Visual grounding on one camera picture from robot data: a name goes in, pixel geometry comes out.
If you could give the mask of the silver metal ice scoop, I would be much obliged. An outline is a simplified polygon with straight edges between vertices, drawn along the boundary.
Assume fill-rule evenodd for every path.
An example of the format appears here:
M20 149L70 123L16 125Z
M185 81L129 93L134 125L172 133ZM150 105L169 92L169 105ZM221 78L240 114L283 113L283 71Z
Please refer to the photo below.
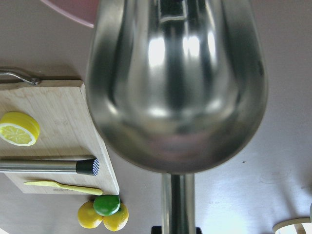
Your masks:
M199 234L195 177L238 154L268 80L248 0L101 0L87 68L95 127L126 161L162 174L154 234Z

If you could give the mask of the pink bowl of ice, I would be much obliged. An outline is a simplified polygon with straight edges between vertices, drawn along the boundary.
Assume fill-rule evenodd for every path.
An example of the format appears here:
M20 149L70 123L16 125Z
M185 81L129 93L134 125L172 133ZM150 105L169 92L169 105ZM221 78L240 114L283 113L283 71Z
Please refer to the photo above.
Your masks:
M42 0L41 2L81 25L94 27L98 0Z

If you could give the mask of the steel muddler black tip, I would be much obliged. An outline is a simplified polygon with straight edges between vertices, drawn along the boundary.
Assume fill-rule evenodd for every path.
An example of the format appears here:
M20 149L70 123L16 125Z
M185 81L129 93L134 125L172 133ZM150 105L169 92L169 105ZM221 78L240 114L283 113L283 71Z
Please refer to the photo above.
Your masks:
M2 160L2 173L52 173L97 176L99 161L85 160Z

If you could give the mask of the wooden cutting board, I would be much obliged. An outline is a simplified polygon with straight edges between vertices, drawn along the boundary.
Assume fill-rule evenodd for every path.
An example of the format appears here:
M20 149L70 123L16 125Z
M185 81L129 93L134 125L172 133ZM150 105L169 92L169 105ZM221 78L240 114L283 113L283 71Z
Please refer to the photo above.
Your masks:
M97 176L78 174L8 173L25 194L61 194L71 191L29 186L29 181L53 180L68 185L101 189L117 195L119 186L106 146L89 115L84 82L76 77L38 77L17 69L0 70L0 113L18 111L33 117L40 134L32 146L0 143L1 159L83 160L97 158Z

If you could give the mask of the yellow plastic knife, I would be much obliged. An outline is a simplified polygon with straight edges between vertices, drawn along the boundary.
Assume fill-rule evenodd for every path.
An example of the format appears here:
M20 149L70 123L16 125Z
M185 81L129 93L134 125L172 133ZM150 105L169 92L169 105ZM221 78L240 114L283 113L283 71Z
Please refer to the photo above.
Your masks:
M60 188L60 189L86 193L90 195L103 195L103 191L101 189L83 187L83 186L75 186L75 185L66 185L66 184L55 182L55 181L47 181L47 180L31 181L31 182L24 182L24 185L54 187L54 188Z

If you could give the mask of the green lime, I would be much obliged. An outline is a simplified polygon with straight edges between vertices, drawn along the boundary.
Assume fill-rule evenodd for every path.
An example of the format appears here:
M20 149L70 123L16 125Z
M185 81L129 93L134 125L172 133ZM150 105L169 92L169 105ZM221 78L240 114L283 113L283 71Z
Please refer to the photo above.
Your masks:
M118 195L100 195L94 202L93 207L101 216L111 216L120 209L120 198Z

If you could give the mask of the yellow lemon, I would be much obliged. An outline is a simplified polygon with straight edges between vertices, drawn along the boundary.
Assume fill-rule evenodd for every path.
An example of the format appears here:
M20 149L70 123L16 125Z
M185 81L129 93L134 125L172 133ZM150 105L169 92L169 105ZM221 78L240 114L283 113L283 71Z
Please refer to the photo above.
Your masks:
M96 228L103 221L103 216L99 215L94 210L92 201L88 201L81 205L78 209L77 216L80 226L86 229Z
M119 210L111 216L105 216L103 218L104 226L112 231L120 231L123 229L129 220L129 211L124 203L120 204Z

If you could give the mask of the half lemon slice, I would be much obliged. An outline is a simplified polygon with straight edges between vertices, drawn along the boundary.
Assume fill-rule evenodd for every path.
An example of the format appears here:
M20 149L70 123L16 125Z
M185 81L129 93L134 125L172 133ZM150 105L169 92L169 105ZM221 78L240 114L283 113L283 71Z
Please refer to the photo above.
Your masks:
M40 126L22 112L8 112L0 119L0 137L15 146L32 146L40 135Z

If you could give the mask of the mint green bowl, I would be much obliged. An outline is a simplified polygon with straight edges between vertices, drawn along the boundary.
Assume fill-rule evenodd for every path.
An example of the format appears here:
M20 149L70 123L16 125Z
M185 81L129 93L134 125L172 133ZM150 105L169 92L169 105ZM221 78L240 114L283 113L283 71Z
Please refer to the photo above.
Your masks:
M312 234L312 222L309 217L280 222L273 226L274 234Z

